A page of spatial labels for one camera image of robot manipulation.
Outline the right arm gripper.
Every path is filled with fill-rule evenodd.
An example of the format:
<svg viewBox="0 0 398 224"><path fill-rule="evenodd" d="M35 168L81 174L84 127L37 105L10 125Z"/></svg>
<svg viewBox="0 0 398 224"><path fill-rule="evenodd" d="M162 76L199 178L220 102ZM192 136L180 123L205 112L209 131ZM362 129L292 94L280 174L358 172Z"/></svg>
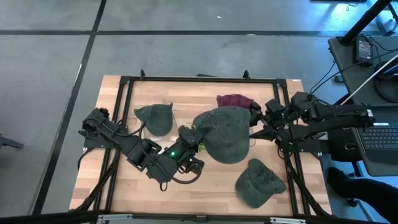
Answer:
<svg viewBox="0 0 398 224"><path fill-rule="evenodd" d="M269 126L273 128L281 128L285 126L285 107L282 106L277 100L271 99L266 103L266 114L264 119ZM262 118L261 106L253 101L250 104L250 126L256 126L258 121ZM273 129L266 127L258 132L249 135L251 139L274 140L277 137L277 132Z"/></svg>

